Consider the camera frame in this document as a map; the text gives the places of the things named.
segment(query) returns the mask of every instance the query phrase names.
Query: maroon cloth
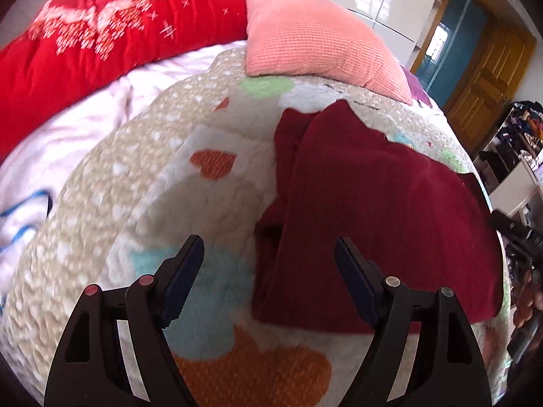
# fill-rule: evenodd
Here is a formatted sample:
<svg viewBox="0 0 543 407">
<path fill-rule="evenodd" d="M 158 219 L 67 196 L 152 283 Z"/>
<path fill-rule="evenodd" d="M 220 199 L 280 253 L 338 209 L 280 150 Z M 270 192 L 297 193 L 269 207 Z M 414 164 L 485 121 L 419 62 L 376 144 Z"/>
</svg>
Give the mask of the maroon cloth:
<svg viewBox="0 0 543 407">
<path fill-rule="evenodd" d="M 428 107 L 432 107 L 432 102 L 430 97 L 424 91 L 423 87 L 420 85 L 419 78 L 407 70 L 404 66 L 400 64 L 400 67 L 405 73 L 407 79 L 407 85 L 409 85 L 409 90 L 411 91 L 411 97 L 417 101 L 424 102 Z"/>
<path fill-rule="evenodd" d="M 275 149 L 278 198 L 255 227 L 257 319 L 370 332 L 336 269 L 341 236 L 410 288 L 452 287 L 472 323 L 498 313 L 502 252 L 473 174 L 387 141 L 344 100 L 285 110 Z"/>
</svg>

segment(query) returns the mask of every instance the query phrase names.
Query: silver screw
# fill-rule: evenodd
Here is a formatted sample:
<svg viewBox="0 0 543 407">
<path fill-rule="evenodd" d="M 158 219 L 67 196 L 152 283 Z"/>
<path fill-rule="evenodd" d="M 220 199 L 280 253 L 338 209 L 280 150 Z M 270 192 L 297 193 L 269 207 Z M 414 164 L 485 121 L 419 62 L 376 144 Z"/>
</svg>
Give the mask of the silver screw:
<svg viewBox="0 0 543 407">
<path fill-rule="evenodd" d="M 442 287 L 442 294 L 445 297 L 452 297 L 454 295 L 454 292 L 451 288 L 448 288 L 447 286 Z"/>
<path fill-rule="evenodd" d="M 391 288 L 397 288 L 400 286 L 400 279 L 394 276 L 387 277 L 385 279 L 385 283 L 389 285 Z"/>
</svg>

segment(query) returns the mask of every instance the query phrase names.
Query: patterned blanket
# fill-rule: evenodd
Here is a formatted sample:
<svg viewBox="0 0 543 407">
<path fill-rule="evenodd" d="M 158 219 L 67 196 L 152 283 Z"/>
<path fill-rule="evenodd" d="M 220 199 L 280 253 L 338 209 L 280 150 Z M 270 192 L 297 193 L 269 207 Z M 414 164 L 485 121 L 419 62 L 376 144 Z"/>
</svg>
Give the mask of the patterned blanket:
<svg viewBox="0 0 543 407">
<path fill-rule="evenodd" d="M 336 407 L 371 335 L 264 325 L 250 317 L 250 298 L 252 234 L 276 194 L 273 135 L 281 113 L 315 112 L 337 99 L 389 140 L 476 172 L 457 141 L 397 102 L 316 76 L 246 77 L 244 50 L 226 51 L 208 73 L 172 86 L 92 150 L 26 249 L 0 319 L 0 349 L 27 389 L 43 400 L 56 345 L 87 284 L 127 286 L 195 233 L 206 257 L 165 334 L 198 404 Z M 508 308 L 504 273 L 500 314 L 473 326 L 494 393 Z M 145 398 L 127 326 L 120 336 L 132 388 Z M 391 398 L 405 390 L 416 344 L 411 335 Z"/>
</svg>

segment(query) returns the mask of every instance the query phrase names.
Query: purple pillow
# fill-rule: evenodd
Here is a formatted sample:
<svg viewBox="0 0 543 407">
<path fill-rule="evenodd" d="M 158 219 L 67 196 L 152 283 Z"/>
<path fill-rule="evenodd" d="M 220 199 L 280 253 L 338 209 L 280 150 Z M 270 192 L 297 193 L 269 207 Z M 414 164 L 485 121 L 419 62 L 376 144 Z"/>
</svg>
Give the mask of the purple pillow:
<svg viewBox="0 0 543 407">
<path fill-rule="evenodd" d="M 420 85 L 419 78 L 407 70 L 404 66 L 400 64 L 400 67 L 404 71 L 407 79 L 407 84 L 409 85 L 409 90 L 411 91 L 411 97 L 417 101 L 424 102 L 428 107 L 433 108 L 430 97 L 424 91 L 423 87 Z"/>
</svg>

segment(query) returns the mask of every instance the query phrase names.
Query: black robotic device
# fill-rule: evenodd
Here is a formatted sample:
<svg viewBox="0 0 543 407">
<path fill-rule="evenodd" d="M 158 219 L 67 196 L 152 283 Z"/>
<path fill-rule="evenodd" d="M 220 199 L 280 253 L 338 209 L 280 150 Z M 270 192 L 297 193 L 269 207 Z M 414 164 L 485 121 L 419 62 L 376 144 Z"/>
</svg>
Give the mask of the black robotic device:
<svg viewBox="0 0 543 407">
<path fill-rule="evenodd" d="M 340 406 L 491 406 L 483 359 L 453 290 L 409 289 L 385 277 L 348 238 L 338 240 L 335 257 L 358 313 L 376 331 Z M 179 317 L 203 260 L 204 242 L 191 235 L 154 276 L 128 288 L 85 288 L 56 350 L 44 407 L 197 406 L 162 329 Z M 150 401 L 132 394 L 118 319 L 128 320 Z M 413 321 L 422 328 L 411 379 L 403 396 L 387 402 Z"/>
</svg>

